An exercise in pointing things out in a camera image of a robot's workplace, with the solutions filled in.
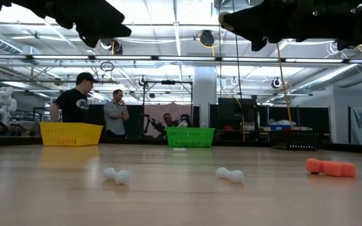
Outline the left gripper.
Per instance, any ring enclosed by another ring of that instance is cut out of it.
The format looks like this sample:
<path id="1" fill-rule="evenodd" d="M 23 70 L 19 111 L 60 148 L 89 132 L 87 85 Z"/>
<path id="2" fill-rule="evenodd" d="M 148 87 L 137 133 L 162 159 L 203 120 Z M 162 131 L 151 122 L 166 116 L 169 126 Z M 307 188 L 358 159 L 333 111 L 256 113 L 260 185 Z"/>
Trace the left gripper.
<path id="1" fill-rule="evenodd" d="M 131 29 L 123 24 L 124 14 L 105 0 L 0 0 L 0 11 L 13 4 L 39 18 L 53 18 L 67 29 L 75 23 L 80 39 L 91 48 L 99 40 L 131 35 Z"/>

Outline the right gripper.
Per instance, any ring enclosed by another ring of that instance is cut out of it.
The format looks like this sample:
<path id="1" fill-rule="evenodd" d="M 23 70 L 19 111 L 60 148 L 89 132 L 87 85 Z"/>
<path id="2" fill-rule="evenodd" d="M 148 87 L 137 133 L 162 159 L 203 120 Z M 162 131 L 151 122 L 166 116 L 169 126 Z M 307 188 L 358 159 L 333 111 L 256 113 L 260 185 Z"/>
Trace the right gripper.
<path id="1" fill-rule="evenodd" d="M 251 41 L 251 50 L 260 51 L 268 41 L 309 38 L 345 39 L 352 37 L 357 1 L 264 0 L 251 8 L 222 13 L 222 27 Z M 297 10 L 298 32 L 290 27 Z"/>

